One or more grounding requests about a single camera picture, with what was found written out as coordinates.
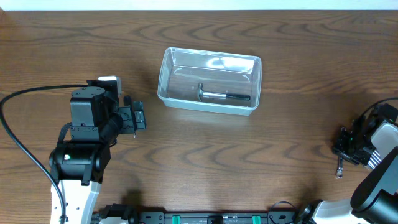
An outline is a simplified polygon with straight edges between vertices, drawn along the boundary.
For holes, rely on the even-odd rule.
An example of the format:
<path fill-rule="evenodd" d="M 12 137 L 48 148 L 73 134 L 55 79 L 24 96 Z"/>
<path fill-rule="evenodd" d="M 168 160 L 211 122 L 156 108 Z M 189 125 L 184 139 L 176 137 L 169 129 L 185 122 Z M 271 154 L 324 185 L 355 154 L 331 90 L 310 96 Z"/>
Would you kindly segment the silver combination wrench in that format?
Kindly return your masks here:
<path fill-rule="evenodd" d="M 343 158 L 339 157 L 338 158 L 338 166 L 336 169 L 335 177 L 337 179 L 342 179 L 343 178 Z"/>

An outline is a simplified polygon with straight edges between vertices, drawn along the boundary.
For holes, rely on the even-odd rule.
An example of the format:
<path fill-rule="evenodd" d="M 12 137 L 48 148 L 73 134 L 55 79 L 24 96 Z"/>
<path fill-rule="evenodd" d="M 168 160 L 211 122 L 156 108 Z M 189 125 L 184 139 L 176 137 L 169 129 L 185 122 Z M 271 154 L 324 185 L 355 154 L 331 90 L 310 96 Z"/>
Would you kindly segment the small hammer black handle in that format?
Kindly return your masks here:
<path fill-rule="evenodd" d="M 251 99 L 249 95 L 204 91 L 202 83 L 198 84 L 197 97 L 199 101 L 203 101 L 204 98 L 221 99 L 221 100 L 229 98 L 229 99 L 243 100 L 243 101 L 249 101 Z"/>

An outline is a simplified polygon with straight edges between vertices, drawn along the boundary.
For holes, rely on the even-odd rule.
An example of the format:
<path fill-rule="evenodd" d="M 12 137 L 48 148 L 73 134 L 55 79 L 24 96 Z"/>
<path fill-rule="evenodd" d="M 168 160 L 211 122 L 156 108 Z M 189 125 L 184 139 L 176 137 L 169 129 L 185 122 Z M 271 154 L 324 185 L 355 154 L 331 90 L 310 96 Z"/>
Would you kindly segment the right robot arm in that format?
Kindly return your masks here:
<path fill-rule="evenodd" d="M 383 122 L 371 136 L 381 161 L 359 183 L 351 198 L 308 204 L 294 223 L 397 224 L 397 124 Z"/>

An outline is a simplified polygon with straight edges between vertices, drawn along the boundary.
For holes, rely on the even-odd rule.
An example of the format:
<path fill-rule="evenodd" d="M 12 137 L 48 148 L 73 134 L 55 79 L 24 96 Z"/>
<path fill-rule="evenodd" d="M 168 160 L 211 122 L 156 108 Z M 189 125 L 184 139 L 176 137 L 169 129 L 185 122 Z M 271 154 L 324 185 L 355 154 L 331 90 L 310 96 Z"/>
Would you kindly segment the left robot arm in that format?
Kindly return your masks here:
<path fill-rule="evenodd" d="M 144 105 L 126 95 L 119 103 L 121 80 L 117 76 L 88 80 L 72 92 L 72 120 L 62 128 L 49 157 L 51 223 L 90 223 L 101 190 L 110 149 L 120 134 L 146 128 Z"/>

